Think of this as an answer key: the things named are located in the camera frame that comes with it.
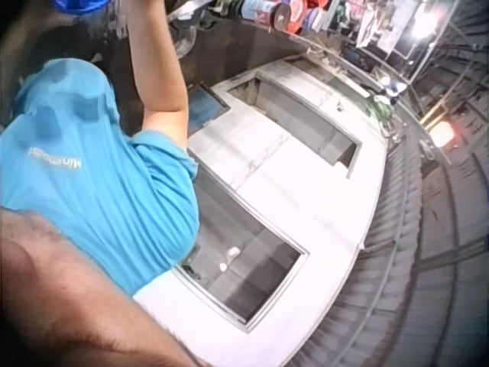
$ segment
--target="blue t-shirt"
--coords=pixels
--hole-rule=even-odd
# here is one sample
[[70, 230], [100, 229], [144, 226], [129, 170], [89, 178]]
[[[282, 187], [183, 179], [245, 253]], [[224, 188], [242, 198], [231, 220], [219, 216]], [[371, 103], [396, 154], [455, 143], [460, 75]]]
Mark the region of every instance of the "blue t-shirt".
[[2, 206], [50, 220], [132, 295], [194, 246], [197, 166], [165, 134], [129, 138], [105, 75], [50, 61], [0, 135]]

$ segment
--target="hairy arm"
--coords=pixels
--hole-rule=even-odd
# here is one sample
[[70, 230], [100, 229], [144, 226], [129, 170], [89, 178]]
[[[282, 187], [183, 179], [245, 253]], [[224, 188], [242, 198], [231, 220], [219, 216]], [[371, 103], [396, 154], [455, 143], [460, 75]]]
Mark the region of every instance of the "hairy arm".
[[87, 359], [100, 360], [104, 352], [105, 365], [124, 365], [121, 360], [130, 355], [150, 356], [161, 365], [196, 365], [166, 330], [38, 216], [2, 210], [1, 280], [2, 313], [47, 358], [82, 346], [75, 350]]
[[161, 0], [125, 0], [134, 79], [144, 104], [143, 129], [186, 147], [189, 106]]

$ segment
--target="dark floor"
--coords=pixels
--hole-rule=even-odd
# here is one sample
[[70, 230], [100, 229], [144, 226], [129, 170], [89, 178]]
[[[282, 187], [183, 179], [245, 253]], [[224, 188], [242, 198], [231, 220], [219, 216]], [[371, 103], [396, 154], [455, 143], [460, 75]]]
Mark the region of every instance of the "dark floor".
[[[103, 37], [90, 37], [86, 24], [48, 31], [34, 42], [30, 53], [23, 57], [18, 72], [26, 77], [53, 58], [90, 60], [95, 53], [102, 53], [107, 74], [115, 87], [121, 126], [128, 134], [134, 134], [141, 125], [143, 107], [134, 85], [128, 39], [119, 40], [114, 34], [102, 33], [105, 33]], [[300, 45], [282, 34], [270, 34], [236, 21], [223, 20], [210, 31], [198, 33], [195, 47], [181, 59], [181, 65], [187, 84], [204, 82], [212, 86], [301, 50]], [[20, 85], [17, 83], [9, 94], [15, 94], [18, 87]]]

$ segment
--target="shirt sleeve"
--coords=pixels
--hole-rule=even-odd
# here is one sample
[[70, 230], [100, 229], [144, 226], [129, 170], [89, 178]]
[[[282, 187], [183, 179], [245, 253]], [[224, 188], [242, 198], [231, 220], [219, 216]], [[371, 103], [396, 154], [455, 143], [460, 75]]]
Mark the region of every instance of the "shirt sleeve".
[[136, 134], [129, 144], [134, 147], [151, 176], [156, 195], [155, 209], [160, 231], [170, 243], [170, 262], [175, 265], [194, 246], [199, 230], [199, 211], [193, 188], [197, 163], [173, 140], [157, 131]]

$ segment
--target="blue cap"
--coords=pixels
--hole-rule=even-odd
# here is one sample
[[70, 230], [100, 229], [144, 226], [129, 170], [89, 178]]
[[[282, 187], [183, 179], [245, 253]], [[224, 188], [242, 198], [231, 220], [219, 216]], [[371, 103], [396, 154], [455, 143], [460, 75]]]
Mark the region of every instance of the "blue cap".
[[54, 0], [57, 10], [75, 15], [88, 14], [103, 8], [110, 0]]

